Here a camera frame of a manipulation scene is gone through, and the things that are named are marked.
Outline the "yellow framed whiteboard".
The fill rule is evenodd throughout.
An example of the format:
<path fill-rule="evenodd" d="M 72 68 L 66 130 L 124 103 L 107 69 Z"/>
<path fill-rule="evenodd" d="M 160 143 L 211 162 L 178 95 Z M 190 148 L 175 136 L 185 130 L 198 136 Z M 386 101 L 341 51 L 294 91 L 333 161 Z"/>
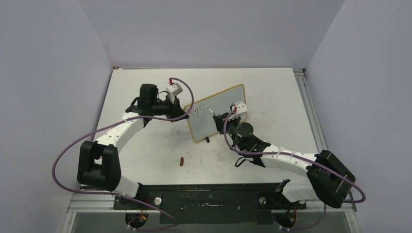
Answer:
<path fill-rule="evenodd" d="M 199 142 L 218 133 L 213 114 L 208 108 L 221 115 L 231 112 L 230 106 L 237 101 L 243 101 L 246 104 L 245 86 L 241 83 L 195 101 L 192 109 L 189 110 L 187 120 L 192 140 Z M 246 119 L 247 113 L 241 117 L 242 121 Z"/>

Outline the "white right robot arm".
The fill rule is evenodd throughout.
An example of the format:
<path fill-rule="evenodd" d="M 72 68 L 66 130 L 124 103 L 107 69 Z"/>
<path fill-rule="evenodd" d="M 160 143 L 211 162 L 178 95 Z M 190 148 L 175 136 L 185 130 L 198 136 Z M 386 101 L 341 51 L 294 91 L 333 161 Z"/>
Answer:
<path fill-rule="evenodd" d="M 297 174 L 302 181 L 286 181 L 275 194 L 275 202 L 287 208 L 293 202 L 320 200 L 340 208 L 356 181 L 349 169 L 330 151 L 297 153 L 285 150 L 259 139 L 253 126 L 241 122 L 240 117 L 228 119 L 229 113 L 213 115 L 217 131 L 225 138 L 230 149 L 248 161 L 264 168 L 277 168 Z"/>

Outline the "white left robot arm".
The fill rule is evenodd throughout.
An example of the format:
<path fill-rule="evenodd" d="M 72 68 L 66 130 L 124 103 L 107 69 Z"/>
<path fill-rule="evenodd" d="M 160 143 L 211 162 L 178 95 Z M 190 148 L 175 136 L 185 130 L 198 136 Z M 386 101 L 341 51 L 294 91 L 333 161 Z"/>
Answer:
<path fill-rule="evenodd" d="M 145 196 L 139 192 L 140 184 L 121 173 L 119 152 L 154 117 L 165 116 L 178 121 L 189 116 L 180 106 L 177 97 L 183 91 L 178 83 L 166 87 L 165 99 L 158 97 L 155 84 L 145 83 L 139 96 L 125 110 L 118 125 L 112 127 L 95 141 L 85 141 L 80 146 L 77 181 L 97 189 L 126 196 L 126 203 L 133 209 L 144 205 Z"/>

